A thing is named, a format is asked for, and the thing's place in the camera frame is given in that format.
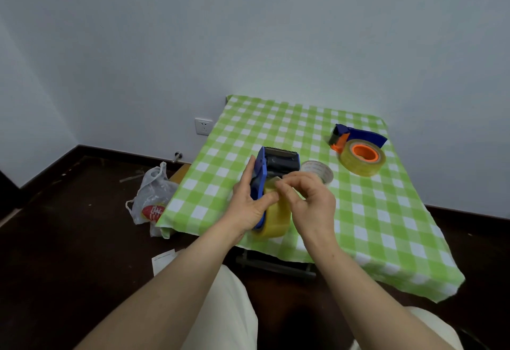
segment finger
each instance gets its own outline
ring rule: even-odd
[[[323,186],[322,182],[313,180],[308,176],[287,176],[282,179],[281,182],[292,186],[305,198],[313,195],[321,186]]]
[[[248,164],[246,165],[246,167],[243,171],[243,175],[241,176],[241,179],[239,180],[239,183],[241,185],[250,185],[254,167],[255,167],[255,157],[252,155],[250,157],[250,160],[248,161]]]
[[[296,193],[296,191],[287,183],[285,183],[284,180],[277,181],[275,185],[278,191],[285,197],[291,206],[298,204],[299,201],[303,201]]]
[[[278,200],[280,199],[280,196],[277,191],[272,191],[269,193],[266,193],[262,197],[260,197],[258,200],[255,201],[255,207],[260,212],[265,212],[267,208],[269,208],[271,205],[276,204]]]
[[[310,179],[313,179],[314,181],[320,182],[321,184],[324,184],[322,182],[322,179],[315,173],[312,172],[291,172],[288,173],[285,177],[308,177]]]

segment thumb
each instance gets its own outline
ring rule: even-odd
[[[265,212],[271,205],[276,204],[280,196],[277,191],[266,193],[261,198],[255,201],[255,208],[260,212]]]
[[[294,206],[299,204],[301,201],[303,201],[299,195],[296,193],[296,191],[292,188],[292,186],[287,185],[283,181],[277,181],[275,183],[278,191],[286,198],[286,200],[289,202],[290,206]]]

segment green checkered tablecloth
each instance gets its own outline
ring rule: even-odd
[[[327,143],[336,123],[388,135],[385,123],[372,115],[231,96],[158,226],[202,234],[226,208],[251,154],[261,146],[293,150],[302,163],[317,160],[333,170],[329,190],[337,199],[337,241],[373,279],[436,302],[454,295],[464,276],[392,143],[382,148],[386,164],[379,174],[357,176]],[[238,246],[312,262],[292,223],[284,237],[255,241],[247,233]]]

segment person's left hand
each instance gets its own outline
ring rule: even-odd
[[[246,231],[257,225],[267,208],[279,200],[277,191],[267,193],[258,200],[253,200],[250,197],[250,181],[252,180],[254,166],[255,157],[252,155],[244,169],[241,180],[233,187],[232,199],[220,220],[221,223],[228,223],[236,229],[236,232],[240,235],[239,240]]]

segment person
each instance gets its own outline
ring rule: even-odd
[[[436,319],[400,305],[341,250],[334,231],[335,197],[321,179],[293,172],[277,183],[278,191],[253,200],[254,162],[252,156],[220,220],[76,349],[256,348],[257,316],[246,289],[222,261],[280,195],[289,202],[294,225],[357,340],[353,349],[462,349],[450,326],[425,310]]]

